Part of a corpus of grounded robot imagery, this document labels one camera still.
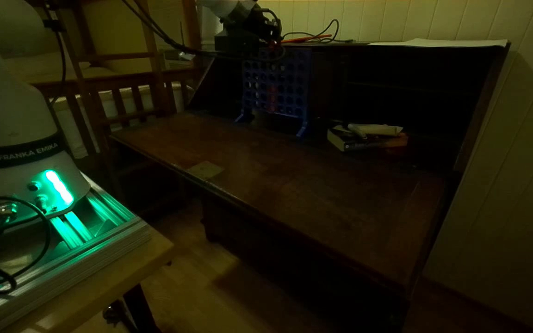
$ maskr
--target wooden desk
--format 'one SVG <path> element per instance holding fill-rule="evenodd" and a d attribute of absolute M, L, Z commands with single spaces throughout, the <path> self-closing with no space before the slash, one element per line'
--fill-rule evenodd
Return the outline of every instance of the wooden desk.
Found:
<path fill-rule="evenodd" d="M 114 141 L 407 298 L 438 226 L 446 176 L 383 154 L 181 113 Z"/>
<path fill-rule="evenodd" d="M 148 237 L 148 242 L 65 290 L 7 331 L 72 331 L 122 296 L 131 298 L 126 302 L 140 302 L 139 283 L 168 261 L 174 246 L 151 228 L 148 228 Z"/>

